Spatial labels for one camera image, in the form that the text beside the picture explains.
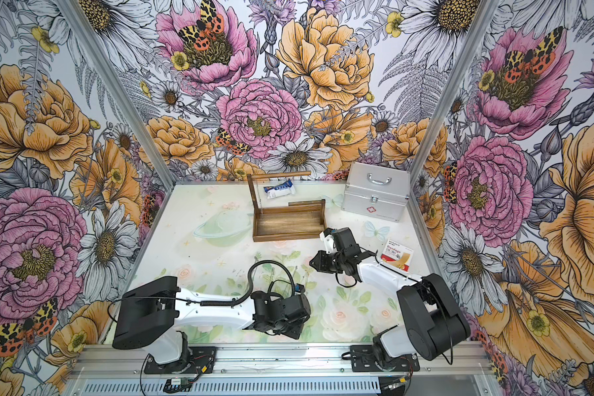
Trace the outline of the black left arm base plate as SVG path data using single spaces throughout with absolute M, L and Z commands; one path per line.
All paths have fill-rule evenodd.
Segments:
M 217 358 L 215 346 L 190 346 L 187 335 L 168 330 L 143 348 L 148 359 L 143 372 L 147 375 L 211 374 Z

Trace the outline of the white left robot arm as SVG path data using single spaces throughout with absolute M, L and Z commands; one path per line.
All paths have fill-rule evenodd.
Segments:
M 177 282 L 161 277 L 121 297 L 114 349 L 143 349 L 163 366 L 187 359 L 184 326 L 223 326 L 297 340 L 311 316 L 307 296 L 297 286 L 288 297 L 257 290 L 236 299 L 187 290 Z

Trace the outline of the wooden jewelry display stand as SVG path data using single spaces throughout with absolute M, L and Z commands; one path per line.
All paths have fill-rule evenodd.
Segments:
M 272 178 L 310 176 L 310 171 L 291 173 L 248 174 L 247 185 L 252 198 L 252 239 L 255 243 L 317 239 L 328 226 L 324 199 L 293 201 L 287 206 L 263 208 L 258 202 L 255 182 Z

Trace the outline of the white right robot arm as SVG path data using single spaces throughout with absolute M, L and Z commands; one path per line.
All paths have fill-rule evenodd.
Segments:
M 348 228 L 325 229 L 325 249 L 309 262 L 317 272 L 352 277 L 357 283 L 378 286 L 398 299 L 402 323 L 378 333 L 368 353 L 381 371 L 392 371 L 414 354 L 427 361 L 443 356 L 451 364 L 454 347 L 471 336 L 469 322 L 444 279 L 404 272 L 363 249 Z

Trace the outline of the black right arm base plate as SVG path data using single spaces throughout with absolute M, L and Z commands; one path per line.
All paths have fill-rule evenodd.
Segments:
M 341 354 L 349 361 L 353 372 L 405 372 L 420 370 L 417 351 L 412 346 L 407 330 L 396 326 L 379 333 L 371 345 L 352 345 Z

